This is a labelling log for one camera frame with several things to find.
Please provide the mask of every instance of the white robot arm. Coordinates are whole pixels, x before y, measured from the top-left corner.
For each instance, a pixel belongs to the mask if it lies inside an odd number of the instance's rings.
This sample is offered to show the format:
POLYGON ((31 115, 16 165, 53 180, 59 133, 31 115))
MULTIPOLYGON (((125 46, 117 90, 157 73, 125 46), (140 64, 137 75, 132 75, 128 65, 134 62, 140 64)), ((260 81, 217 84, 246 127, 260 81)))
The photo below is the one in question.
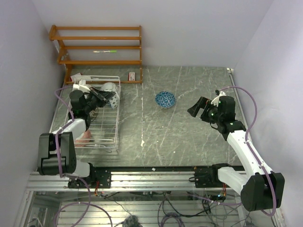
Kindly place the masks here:
POLYGON ((196 117, 198 111, 203 109, 201 120, 210 123, 212 128, 223 135, 223 138, 237 153, 246 172, 246 175, 241 175, 228 164, 213 165, 216 169, 217 179, 230 186, 241 196, 246 210, 253 211, 273 208, 272 193, 267 180, 267 175, 269 175, 275 190, 276 207, 280 207, 285 183, 284 177, 281 173, 274 173, 261 158, 251 141, 245 140, 245 126, 235 119, 234 98, 218 90, 216 94, 218 96, 214 100, 201 97, 187 111, 191 116, 196 117))
POLYGON ((41 175, 65 174, 88 177, 92 165, 76 159, 74 141, 90 126, 90 112, 104 107, 115 92, 100 91, 81 80, 70 93, 73 116, 59 130, 39 138, 38 172, 41 175))

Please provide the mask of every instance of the blue bowl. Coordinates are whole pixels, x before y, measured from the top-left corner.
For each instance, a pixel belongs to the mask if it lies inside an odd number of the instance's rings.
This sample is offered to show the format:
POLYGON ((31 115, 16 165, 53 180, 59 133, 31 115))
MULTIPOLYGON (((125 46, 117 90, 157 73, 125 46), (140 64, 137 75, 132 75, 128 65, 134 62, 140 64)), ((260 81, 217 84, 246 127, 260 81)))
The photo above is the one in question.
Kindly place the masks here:
POLYGON ((156 103, 164 109, 171 108, 175 101, 174 95, 169 91, 161 91, 156 95, 156 103))

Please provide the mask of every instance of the wire basket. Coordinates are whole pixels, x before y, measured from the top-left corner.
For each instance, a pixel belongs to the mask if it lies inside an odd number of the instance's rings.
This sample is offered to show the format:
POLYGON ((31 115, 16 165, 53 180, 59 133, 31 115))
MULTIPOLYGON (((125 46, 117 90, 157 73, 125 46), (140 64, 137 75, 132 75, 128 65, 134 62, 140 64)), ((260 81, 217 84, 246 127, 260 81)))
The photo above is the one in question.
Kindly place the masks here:
MULTIPOLYGON (((117 86, 117 93, 120 97, 121 84, 118 76, 75 76, 74 83, 78 84, 81 79, 90 82, 90 85, 97 89, 101 89, 102 81, 113 82, 117 86)), ((110 103, 107 103, 103 108, 98 107, 91 112, 91 124, 89 127, 90 136, 88 139, 81 138, 74 142, 75 148, 99 148, 117 150, 118 144, 118 123, 119 123, 119 108, 112 109, 110 103)), ((65 123, 68 121, 68 111, 65 117, 65 123)))

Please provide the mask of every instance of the wooden shelf rack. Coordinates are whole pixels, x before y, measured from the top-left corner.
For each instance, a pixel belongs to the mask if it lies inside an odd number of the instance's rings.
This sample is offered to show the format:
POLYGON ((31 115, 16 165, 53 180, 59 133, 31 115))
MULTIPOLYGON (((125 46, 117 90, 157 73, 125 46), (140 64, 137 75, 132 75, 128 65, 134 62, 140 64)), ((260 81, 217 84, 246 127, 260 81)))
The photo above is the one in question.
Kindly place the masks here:
POLYGON ((55 26, 53 25, 49 32, 49 39, 51 41, 57 40, 59 44, 59 54, 57 62, 65 64, 66 73, 64 77, 65 84, 72 84, 71 70, 73 65, 138 65, 140 66, 140 80, 135 81, 121 81, 121 83, 142 83, 143 69, 142 69, 142 36, 141 26, 138 27, 91 27, 91 26, 55 26), (138 31, 138 36, 61 36, 59 30, 125 30, 138 31), (65 45, 64 40, 137 40, 138 45, 65 45), (71 60, 68 50, 139 50, 140 58, 137 60, 71 60))

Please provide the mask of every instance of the gray marble surface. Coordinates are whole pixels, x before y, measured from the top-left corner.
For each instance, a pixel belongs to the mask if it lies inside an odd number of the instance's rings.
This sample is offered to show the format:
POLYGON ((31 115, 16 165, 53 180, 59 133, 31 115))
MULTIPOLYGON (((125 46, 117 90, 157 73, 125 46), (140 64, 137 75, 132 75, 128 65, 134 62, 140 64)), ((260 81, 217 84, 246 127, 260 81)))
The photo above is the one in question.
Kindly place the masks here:
MULTIPOLYGON (((128 67, 85 67, 73 69, 73 74, 112 75, 127 78, 128 67)), ((119 149, 108 153, 98 149, 77 148, 77 157, 95 166, 200 166, 216 163, 240 165, 240 161, 220 133, 208 123, 187 113, 200 96, 215 98, 215 90, 231 85, 226 68, 154 67, 143 69, 143 84, 123 84, 119 116, 119 149), (155 95, 170 91, 176 103, 161 109, 155 95)), ((63 91, 68 101, 71 90, 63 91)), ((227 91, 234 96, 234 91, 227 91)), ((52 130, 64 124, 66 107, 59 104, 52 130)), ((242 120, 239 106, 236 118, 242 120)))

